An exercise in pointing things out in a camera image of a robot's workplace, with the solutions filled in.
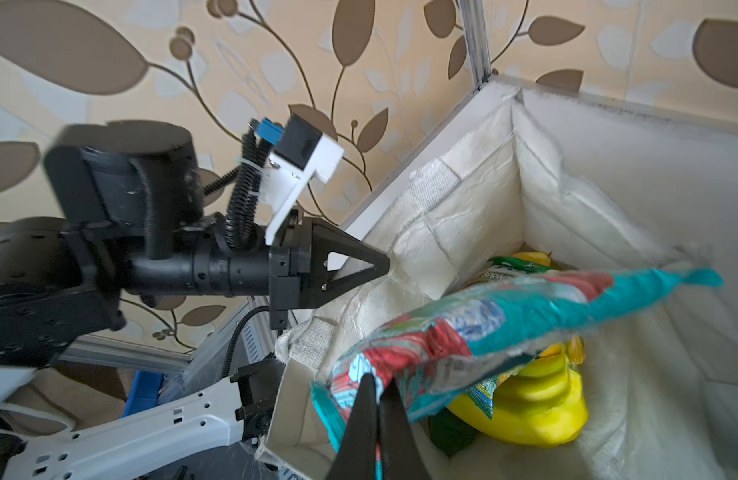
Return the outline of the cream Monet print tote bag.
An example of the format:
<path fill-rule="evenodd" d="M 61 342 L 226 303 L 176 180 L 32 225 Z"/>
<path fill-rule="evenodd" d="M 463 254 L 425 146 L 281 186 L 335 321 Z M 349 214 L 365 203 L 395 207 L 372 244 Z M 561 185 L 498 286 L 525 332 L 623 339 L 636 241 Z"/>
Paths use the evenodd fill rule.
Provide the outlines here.
<path fill-rule="evenodd" d="M 718 290 L 585 335 L 591 418 L 552 449 L 479 436 L 447 456 L 414 429 L 436 479 L 738 479 L 738 135 L 492 84 L 365 206 L 348 232 L 390 273 L 277 343 L 287 363 L 265 455 L 308 479 L 335 456 L 314 380 L 382 323 L 527 246 L 580 270 L 716 269 Z"/>

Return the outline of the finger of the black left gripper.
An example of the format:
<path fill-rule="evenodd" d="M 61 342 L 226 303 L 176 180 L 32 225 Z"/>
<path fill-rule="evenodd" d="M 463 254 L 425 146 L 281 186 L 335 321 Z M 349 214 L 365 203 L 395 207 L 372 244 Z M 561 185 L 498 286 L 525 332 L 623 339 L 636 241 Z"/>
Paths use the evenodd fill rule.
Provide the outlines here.
<path fill-rule="evenodd" d="M 322 219 L 305 219 L 305 308 L 315 309 L 386 275 L 390 258 Z"/>

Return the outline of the yellow lemon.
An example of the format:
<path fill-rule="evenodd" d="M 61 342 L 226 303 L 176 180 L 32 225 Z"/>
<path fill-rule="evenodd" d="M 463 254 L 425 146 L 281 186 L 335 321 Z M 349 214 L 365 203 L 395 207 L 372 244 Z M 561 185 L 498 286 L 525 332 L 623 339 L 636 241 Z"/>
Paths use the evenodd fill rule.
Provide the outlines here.
<path fill-rule="evenodd" d="M 518 252 L 515 253 L 513 257 L 525 262 L 542 265 L 547 268 L 550 268 L 552 265 L 551 256 L 544 252 Z"/>

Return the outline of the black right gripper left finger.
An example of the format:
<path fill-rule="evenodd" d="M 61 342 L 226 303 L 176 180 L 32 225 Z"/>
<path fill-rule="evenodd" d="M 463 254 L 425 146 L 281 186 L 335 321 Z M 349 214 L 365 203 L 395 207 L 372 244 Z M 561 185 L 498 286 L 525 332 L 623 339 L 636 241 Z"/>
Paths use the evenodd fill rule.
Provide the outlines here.
<path fill-rule="evenodd" d="M 337 456 L 327 479 L 376 478 L 378 446 L 378 404 L 375 377 L 362 376 Z"/>

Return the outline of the yellow green candy bag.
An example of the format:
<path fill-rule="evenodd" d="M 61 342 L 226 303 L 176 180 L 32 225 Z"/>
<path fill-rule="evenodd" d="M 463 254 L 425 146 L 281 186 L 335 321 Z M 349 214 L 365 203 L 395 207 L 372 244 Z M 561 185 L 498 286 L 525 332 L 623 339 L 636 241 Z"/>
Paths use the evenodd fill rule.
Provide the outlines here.
<path fill-rule="evenodd" d="M 518 276 L 546 273 L 550 268 L 525 262 L 512 256 L 492 257 L 486 267 L 472 279 L 463 284 L 463 288 L 483 283 L 496 283 L 511 280 Z"/>
<path fill-rule="evenodd" d="M 520 372 L 520 368 L 514 368 L 499 375 L 488 377 L 479 383 L 469 387 L 465 393 L 474 402 L 474 404 L 491 419 L 494 414 L 494 392 L 505 383 L 508 379 L 516 376 Z"/>

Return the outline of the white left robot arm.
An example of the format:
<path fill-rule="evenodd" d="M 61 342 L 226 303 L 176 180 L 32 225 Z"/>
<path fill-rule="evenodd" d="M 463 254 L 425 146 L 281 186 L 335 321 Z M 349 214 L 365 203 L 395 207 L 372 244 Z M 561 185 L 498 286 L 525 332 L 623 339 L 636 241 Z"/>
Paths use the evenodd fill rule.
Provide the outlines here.
<path fill-rule="evenodd" d="M 264 296 L 274 331 L 380 276 L 389 258 L 296 208 L 327 181 L 342 147 L 298 115 L 253 121 L 225 214 L 206 215 L 190 132 L 157 121 L 65 128 L 43 167 L 63 216 L 0 231 L 0 367 L 28 373 L 79 337 L 122 329 L 121 295 Z M 263 435 L 282 369 L 271 358 L 224 371 L 181 400 L 79 430 L 21 437 L 8 479 L 133 479 L 192 454 Z"/>

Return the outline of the teal candy bag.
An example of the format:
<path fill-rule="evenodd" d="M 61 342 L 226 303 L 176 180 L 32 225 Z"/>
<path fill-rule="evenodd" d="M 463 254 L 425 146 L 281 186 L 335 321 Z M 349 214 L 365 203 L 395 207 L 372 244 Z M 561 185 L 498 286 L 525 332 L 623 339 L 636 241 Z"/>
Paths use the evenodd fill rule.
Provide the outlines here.
<path fill-rule="evenodd" d="M 684 284 L 720 287 L 723 279 L 713 269 L 689 268 L 565 271 L 477 284 L 377 327 L 313 385 L 312 401 L 338 449 L 366 374 L 378 394 L 396 383 L 415 422 L 551 344 L 647 309 Z"/>

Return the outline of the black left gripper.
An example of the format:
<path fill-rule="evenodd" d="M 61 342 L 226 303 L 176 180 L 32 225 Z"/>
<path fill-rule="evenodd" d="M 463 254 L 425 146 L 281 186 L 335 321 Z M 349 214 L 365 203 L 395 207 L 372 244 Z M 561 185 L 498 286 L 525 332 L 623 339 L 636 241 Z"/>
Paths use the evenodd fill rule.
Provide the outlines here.
<path fill-rule="evenodd" d="M 207 215 L 191 133 L 156 121 L 66 128 L 43 165 L 61 217 L 0 228 L 0 366 L 44 368 L 79 337 L 125 327 L 124 293 L 265 295 L 281 326 L 305 308 L 305 227 L 290 211 L 274 244 L 256 223 L 265 155 L 252 124 L 222 183 L 225 213 Z"/>

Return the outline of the yellow green banana bunch back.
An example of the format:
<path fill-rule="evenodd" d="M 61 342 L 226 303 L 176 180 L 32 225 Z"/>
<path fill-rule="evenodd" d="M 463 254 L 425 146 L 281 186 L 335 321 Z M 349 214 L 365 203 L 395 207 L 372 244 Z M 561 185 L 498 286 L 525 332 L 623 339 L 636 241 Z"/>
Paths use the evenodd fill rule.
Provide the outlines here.
<path fill-rule="evenodd" d="M 578 367 L 583 339 L 555 344 L 494 392 L 491 419 L 466 393 L 449 406 L 453 414 L 492 438 L 524 446 L 556 447 L 575 440 L 589 419 Z"/>

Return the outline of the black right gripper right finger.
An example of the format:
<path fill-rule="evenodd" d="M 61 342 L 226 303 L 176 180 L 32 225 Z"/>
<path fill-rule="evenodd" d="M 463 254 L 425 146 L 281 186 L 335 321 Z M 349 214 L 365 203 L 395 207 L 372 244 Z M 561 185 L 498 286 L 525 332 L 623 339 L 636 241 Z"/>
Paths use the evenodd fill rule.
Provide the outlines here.
<path fill-rule="evenodd" d="M 378 407 L 379 446 L 385 480 L 430 480 L 417 448 L 401 393 L 395 380 L 383 392 Z"/>

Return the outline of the green avocado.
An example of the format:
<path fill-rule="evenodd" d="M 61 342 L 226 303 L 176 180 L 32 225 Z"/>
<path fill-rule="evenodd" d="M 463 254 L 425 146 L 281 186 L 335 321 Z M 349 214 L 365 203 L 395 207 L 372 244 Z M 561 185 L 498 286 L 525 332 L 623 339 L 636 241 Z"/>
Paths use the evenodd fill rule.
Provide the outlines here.
<path fill-rule="evenodd" d="M 429 435 L 433 444 L 451 458 L 468 448 L 478 431 L 447 408 L 428 418 Z"/>

